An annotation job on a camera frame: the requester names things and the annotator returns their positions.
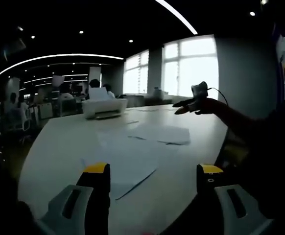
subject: window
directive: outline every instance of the window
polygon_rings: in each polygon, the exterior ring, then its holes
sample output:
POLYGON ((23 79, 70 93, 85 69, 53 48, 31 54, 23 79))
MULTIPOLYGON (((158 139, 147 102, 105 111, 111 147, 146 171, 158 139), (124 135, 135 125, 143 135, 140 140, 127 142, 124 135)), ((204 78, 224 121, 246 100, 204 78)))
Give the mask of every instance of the window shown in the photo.
MULTIPOLYGON (((213 36, 193 37, 165 45, 164 91, 192 97, 191 86, 202 81, 218 89, 218 61, 213 36)), ((209 90, 209 97, 218 93, 209 90)))
POLYGON ((125 62, 123 93, 147 93, 149 51, 128 58, 125 62))

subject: curved table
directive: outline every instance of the curved table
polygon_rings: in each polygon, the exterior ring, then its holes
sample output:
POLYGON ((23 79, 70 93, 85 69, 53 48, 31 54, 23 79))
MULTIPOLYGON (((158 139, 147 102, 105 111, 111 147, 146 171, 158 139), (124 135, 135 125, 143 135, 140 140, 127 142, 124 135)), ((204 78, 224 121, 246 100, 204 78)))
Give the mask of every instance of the curved table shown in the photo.
POLYGON ((80 157, 99 146, 98 131, 140 123, 189 128, 190 144, 176 146, 177 154, 121 200, 111 200, 109 234, 160 233, 196 195, 196 166, 213 164, 227 127, 215 115, 174 115, 171 105, 126 109, 119 118, 85 120, 83 115, 49 120, 23 165, 19 200, 28 203, 35 218, 48 210, 48 202, 81 175, 80 157))

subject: dark ceiling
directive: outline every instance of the dark ceiling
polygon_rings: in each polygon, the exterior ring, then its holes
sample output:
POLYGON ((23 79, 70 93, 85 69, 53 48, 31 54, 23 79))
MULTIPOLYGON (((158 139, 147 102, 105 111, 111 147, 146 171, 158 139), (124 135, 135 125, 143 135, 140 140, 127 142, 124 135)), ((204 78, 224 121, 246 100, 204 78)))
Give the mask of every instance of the dark ceiling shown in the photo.
MULTIPOLYGON (((264 16, 260 0, 166 2, 189 21, 198 35, 263 36, 272 31, 272 19, 264 16)), ((155 0, 32 0, 2 3, 1 8, 2 48, 11 46, 11 42, 18 39, 26 48, 8 55, 7 60, 2 56, 0 71, 24 60, 53 54, 88 53, 127 58, 148 48, 193 36, 180 20, 155 0)), ((23 87, 24 82, 33 80, 34 76, 35 79, 49 77, 52 72, 86 74, 90 64, 110 66, 119 62, 80 56, 36 60, 4 72, 0 82, 16 76, 23 87)))

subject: cable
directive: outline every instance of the cable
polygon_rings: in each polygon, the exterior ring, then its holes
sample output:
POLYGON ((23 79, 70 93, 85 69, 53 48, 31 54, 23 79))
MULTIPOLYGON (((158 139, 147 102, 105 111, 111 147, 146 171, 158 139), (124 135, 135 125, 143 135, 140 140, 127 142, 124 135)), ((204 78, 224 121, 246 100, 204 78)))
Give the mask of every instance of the cable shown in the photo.
POLYGON ((211 87, 211 88, 209 88, 208 90, 211 90, 211 89, 217 90, 217 91, 223 96, 223 98, 225 99, 226 105, 229 106, 229 103, 227 102, 227 99, 225 98, 225 96, 222 94, 221 91, 219 91, 217 88, 214 88, 214 87, 211 87))

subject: white table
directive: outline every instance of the white table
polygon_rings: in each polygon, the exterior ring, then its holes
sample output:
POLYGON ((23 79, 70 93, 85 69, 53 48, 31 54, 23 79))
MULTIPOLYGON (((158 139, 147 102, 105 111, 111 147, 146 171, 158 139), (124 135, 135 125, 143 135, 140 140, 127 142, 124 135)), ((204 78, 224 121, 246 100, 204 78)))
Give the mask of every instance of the white table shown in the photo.
POLYGON ((111 201, 109 233, 160 233, 196 195, 196 166, 213 164, 224 142, 227 127, 215 115, 174 115, 171 105, 129 108, 122 117, 85 120, 83 115, 49 120, 34 142, 19 181, 18 198, 29 204, 36 218, 48 202, 81 175, 80 157, 99 146, 97 132, 139 123, 185 127, 190 145, 176 146, 176 157, 160 164, 141 185, 118 201, 111 201))

